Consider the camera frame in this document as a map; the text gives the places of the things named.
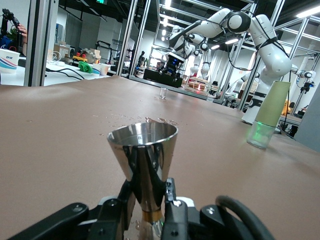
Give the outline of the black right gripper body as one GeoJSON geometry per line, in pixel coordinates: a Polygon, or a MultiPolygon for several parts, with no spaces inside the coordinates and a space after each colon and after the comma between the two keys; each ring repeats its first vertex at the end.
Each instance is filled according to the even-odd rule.
{"type": "Polygon", "coordinates": [[[176,73],[181,64],[184,63],[184,59],[170,58],[164,67],[164,73],[176,73]]]}

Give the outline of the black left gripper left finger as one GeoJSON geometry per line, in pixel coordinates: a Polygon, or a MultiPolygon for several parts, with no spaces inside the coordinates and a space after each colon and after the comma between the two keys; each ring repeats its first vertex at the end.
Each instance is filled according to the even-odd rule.
{"type": "Polygon", "coordinates": [[[128,230],[135,196],[126,180],[118,196],[101,199],[93,208],[71,203],[10,237],[11,240],[122,240],[128,230]]]}

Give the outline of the person's hand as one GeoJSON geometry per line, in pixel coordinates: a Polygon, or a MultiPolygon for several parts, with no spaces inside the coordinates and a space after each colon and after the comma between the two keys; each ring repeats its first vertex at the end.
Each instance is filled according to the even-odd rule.
{"type": "Polygon", "coordinates": [[[27,44],[28,43],[28,31],[27,31],[26,27],[24,25],[22,25],[21,23],[19,23],[18,29],[23,36],[23,43],[27,44]]]}

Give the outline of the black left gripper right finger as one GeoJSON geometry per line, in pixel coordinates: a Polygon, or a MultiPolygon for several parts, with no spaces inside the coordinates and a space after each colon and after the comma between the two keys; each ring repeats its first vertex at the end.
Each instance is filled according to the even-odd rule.
{"type": "Polygon", "coordinates": [[[173,178],[165,183],[165,220],[162,240],[249,240],[240,220],[214,204],[197,210],[190,199],[177,199],[173,178]]]}

